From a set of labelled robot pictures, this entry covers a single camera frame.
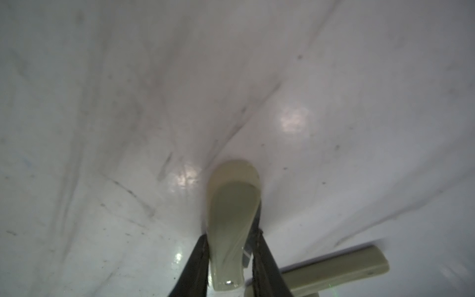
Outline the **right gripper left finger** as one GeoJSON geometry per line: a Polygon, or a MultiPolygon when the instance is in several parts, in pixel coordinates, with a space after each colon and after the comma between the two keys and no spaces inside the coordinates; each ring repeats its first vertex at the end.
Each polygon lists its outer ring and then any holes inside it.
{"type": "Polygon", "coordinates": [[[169,297],[206,297],[210,248],[207,235],[197,240],[194,249],[169,297]]]}

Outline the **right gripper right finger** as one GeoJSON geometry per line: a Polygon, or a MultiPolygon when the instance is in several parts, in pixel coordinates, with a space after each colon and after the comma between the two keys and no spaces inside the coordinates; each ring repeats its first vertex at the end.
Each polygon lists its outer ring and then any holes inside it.
{"type": "Polygon", "coordinates": [[[260,203],[250,230],[252,249],[252,289],[254,297],[291,297],[282,274],[263,237],[259,223],[262,204],[260,203]]]}

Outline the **olive fruit knife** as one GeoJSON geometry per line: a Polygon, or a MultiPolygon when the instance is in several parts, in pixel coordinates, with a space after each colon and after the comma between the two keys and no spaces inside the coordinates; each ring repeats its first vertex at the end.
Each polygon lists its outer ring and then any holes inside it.
{"type": "MultiPolygon", "coordinates": [[[[292,297],[317,297],[322,290],[383,275],[389,270],[390,265],[383,252],[372,245],[304,262],[280,272],[292,297]]],[[[253,297],[252,282],[244,295],[253,297]]]]}
{"type": "Polygon", "coordinates": [[[244,269],[252,255],[248,243],[261,204],[257,169],[245,160],[230,160],[216,167],[207,184],[207,240],[210,273],[216,292],[242,287],[244,269]]]}

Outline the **olive fruit knife top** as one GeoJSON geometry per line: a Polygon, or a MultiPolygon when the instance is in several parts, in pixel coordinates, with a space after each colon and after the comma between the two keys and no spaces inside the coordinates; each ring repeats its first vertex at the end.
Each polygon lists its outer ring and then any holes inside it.
{"type": "Polygon", "coordinates": [[[261,204],[257,169],[245,160],[230,160],[216,167],[207,184],[207,240],[210,273],[216,292],[242,287],[244,269],[252,255],[248,243],[261,204]]]}

